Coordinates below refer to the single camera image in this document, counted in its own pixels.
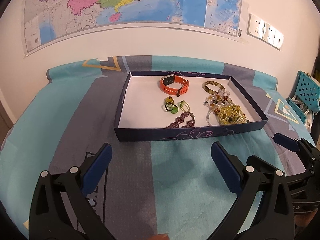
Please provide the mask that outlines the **person right hand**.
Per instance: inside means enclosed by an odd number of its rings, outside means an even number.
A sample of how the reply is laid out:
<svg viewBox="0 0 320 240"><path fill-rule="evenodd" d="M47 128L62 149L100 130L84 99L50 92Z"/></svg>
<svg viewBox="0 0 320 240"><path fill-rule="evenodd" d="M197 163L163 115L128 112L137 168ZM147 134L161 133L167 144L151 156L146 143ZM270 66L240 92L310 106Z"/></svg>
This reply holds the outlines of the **person right hand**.
<svg viewBox="0 0 320 240"><path fill-rule="evenodd" d="M168 234L162 233L159 235L154 235L154 236L148 238L148 240L170 240L170 238L169 238Z"/></svg>

